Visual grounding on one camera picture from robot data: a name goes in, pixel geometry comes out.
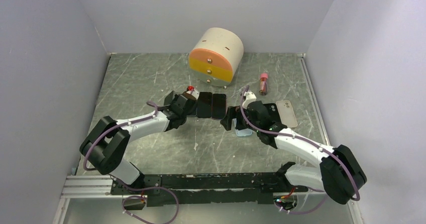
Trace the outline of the purple bare phone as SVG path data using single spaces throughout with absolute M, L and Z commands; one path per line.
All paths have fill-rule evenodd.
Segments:
M 227 96 L 223 93 L 214 93 L 211 103 L 211 118 L 222 120 L 227 112 Z

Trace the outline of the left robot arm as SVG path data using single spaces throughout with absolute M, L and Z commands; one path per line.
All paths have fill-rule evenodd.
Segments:
M 84 170 L 110 175 L 121 181 L 129 193 L 139 193 L 145 187 L 145 175 L 124 159 L 128 144 L 151 134 L 179 128 L 196 109 L 199 95 L 194 88 L 181 94 L 172 91 L 162 106 L 148 101 L 147 105 L 154 109 L 149 114 L 123 120 L 114 120 L 110 116 L 101 118 L 79 148 L 84 157 Z

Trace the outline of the blue-grey bare phone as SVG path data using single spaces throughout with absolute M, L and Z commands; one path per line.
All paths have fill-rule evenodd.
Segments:
M 193 106 L 187 113 L 187 117 L 195 117 L 197 116 L 197 107 Z

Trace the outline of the bare black phone removed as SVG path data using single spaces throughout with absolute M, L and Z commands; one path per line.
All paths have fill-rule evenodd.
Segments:
M 200 92 L 197 99 L 197 117 L 211 118 L 212 117 L 212 93 Z

